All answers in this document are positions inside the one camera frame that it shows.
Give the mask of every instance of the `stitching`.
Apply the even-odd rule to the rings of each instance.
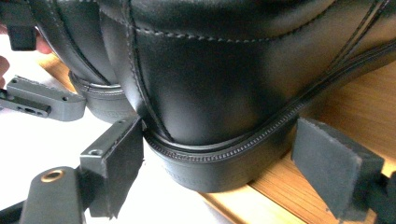
[[[106,91],[99,91],[91,87],[89,84],[85,84],[83,82],[87,82],[84,79],[77,77],[72,71],[69,74],[70,81],[72,82],[73,86],[78,88],[80,91],[84,91],[88,94],[92,93],[95,95],[100,96],[122,96],[124,92],[121,91],[121,87],[119,87],[120,92],[106,92]]]
[[[369,21],[369,23],[367,24],[367,26],[364,28],[364,30],[361,32],[361,35],[358,37],[358,39],[355,41],[355,43],[353,44],[353,46],[347,51],[347,53],[344,55],[344,57],[341,59],[342,61],[359,45],[359,43],[363,40],[363,38],[365,37],[365,35],[367,34],[367,32],[373,27],[373,25],[375,24],[375,22],[379,19],[379,17],[381,16],[381,14],[383,13],[385,7],[387,7],[389,3],[389,0],[385,0],[384,2],[382,2],[381,6],[379,7],[379,9],[376,11],[376,13],[374,14],[374,16],[371,18],[371,20]]]
[[[87,61],[87,59],[77,50],[77,47],[73,44],[70,37],[65,33],[65,30],[61,28],[57,18],[55,17],[55,14],[54,14],[54,11],[56,11],[54,8],[54,5],[51,4],[50,1],[45,1],[45,2],[46,2],[47,7],[49,8],[50,17],[52,18],[53,22],[55,23],[55,26],[57,27],[61,37],[66,40],[65,41],[66,45],[68,47],[70,47],[72,53],[76,56],[77,59],[79,59],[84,65],[86,65],[88,67],[88,69],[91,70],[96,75],[96,77],[98,77],[100,80],[105,82],[107,85],[110,85],[111,83],[106,78],[104,78],[102,75],[100,75],[99,72],[95,68],[93,68],[92,65]]]
[[[355,37],[358,35],[358,32],[361,30],[361,28],[363,27],[363,25],[367,22],[367,20],[369,19],[370,15],[372,15],[376,5],[378,4],[379,0],[374,0],[374,2],[372,3],[372,5],[370,6],[369,10],[367,11],[367,13],[364,15],[363,19],[361,20],[361,23],[358,25],[358,27],[355,29],[355,31],[353,32],[352,36],[348,39],[348,41],[345,43],[345,45],[340,49],[340,51],[338,52],[338,54],[334,57],[334,59],[330,62],[330,65],[328,66],[328,68],[326,69],[327,72],[330,72],[336,65],[337,65],[337,61],[340,62],[342,61],[346,56],[347,53],[343,55],[343,53],[345,53],[347,50],[347,48],[349,47],[349,45],[351,45],[352,41],[355,39]]]
[[[249,139],[244,142],[242,146],[233,147],[227,152],[220,152],[218,155],[211,156],[190,156],[177,151],[168,149],[167,147],[162,147],[155,142],[154,138],[150,135],[145,135],[148,144],[163,154],[166,157],[172,158],[177,161],[189,161],[189,162],[206,162],[206,161],[222,161],[230,157],[238,155],[244,151],[251,150],[255,146],[262,144],[265,140],[271,137],[272,134],[276,133],[279,129],[285,127],[289,122],[297,118],[298,113],[306,106],[308,99],[304,99],[302,102],[291,106],[291,108],[282,112],[278,119],[273,120],[268,125],[265,125],[258,131],[258,135],[250,136]]]
[[[134,19],[132,18],[132,13],[131,13],[131,7],[129,4],[127,6],[127,11],[128,11],[128,13],[130,13],[132,23],[134,23]],[[137,44],[134,43],[135,42],[135,40],[134,40],[135,35],[133,35],[134,31],[135,31],[135,29],[133,29],[133,26],[131,26],[131,25],[127,26],[126,43],[127,43],[127,47],[128,47],[128,60],[129,60],[131,72],[133,74],[134,84],[136,85],[136,87],[138,89],[140,98],[142,99],[143,102],[146,103],[147,110],[150,113],[151,117],[154,119],[154,121],[157,124],[157,126],[159,127],[159,129],[161,131],[163,131],[164,134],[166,135],[166,137],[173,142],[174,140],[173,140],[171,134],[168,132],[166,127],[163,125],[162,121],[157,117],[156,113],[151,108],[151,102],[149,101],[149,98],[145,94],[144,83],[142,81],[139,81],[139,77],[138,77],[138,74],[140,74],[139,62],[137,62],[137,64],[134,63],[134,59],[138,60]]]
[[[298,32],[301,32],[305,27],[311,25],[313,22],[317,21],[318,19],[322,18],[327,12],[333,8],[338,0],[334,0],[326,9],[324,9],[322,12],[320,12],[315,18],[312,20],[304,23],[303,25],[286,32],[285,34],[282,35],[277,35],[277,36],[269,36],[269,37],[263,37],[263,38],[254,38],[254,39],[231,39],[231,38],[223,38],[223,37],[218,37],[218,36],[205,36],[205,35],[189,35],[189,34],[180,34],[180,33],[171,33],[171,32],[165,32],[165,31],[158,31],[158,30],[150,30],[148,28],[142,28],[138,26],[133,26],[128,24],[125,21],[121,21],[118,18],[113,17],[110,15],[108,12],[105,12],[104,10],[101,9],[101,11],[106,14],[110,19],[127,26],[129,29],[133,28],[135,29],[138,33],[142,34],[147,34],[147,35],[156,35],[156,36],[166,36],[170,38],[178,38],[178,39],[190,39],[190,40],[198,40],[198,41],[209,41],[209,42],[224,42],[224,43],[234,43],[234,44],[250,44],[250,43],[261,43],[261,42],[269,42],[269,41],[275,41],[278,39],[281,39],[283,37],[289,36],[289,35],[294,35]]]

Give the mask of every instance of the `leather upper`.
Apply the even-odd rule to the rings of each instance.
[[[396,37],[395,1],[99,1],[110,61],[161,138],[249,134],[347,61]]]
[[[94,1],[30,1],[40,31],[79,78],[118,84],[104,47],[99,6]]]

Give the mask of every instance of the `shoe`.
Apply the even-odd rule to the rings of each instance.
[[[95,1],[30,1],[30,9],[70,81],[99,119],[113,123],[135,114],[106,55]]]
[[[396,0],[98,4],[30,1],[78,89],[120,83],[167,172],[201,192],[258,176],[298,117],[396,60]]]

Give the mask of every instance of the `wooden table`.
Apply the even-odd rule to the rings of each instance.
[[[39,63],[69,90],[68,69],[55,56]],[[383,157],[383,174],[396,171],[396,62],[359,77],[335,92],[321,121]],[[339,223],[290,160],[290,154],[267,167],[240,189],[202,194],[234,223]],[[364,223],[374,223],[370,211]]]

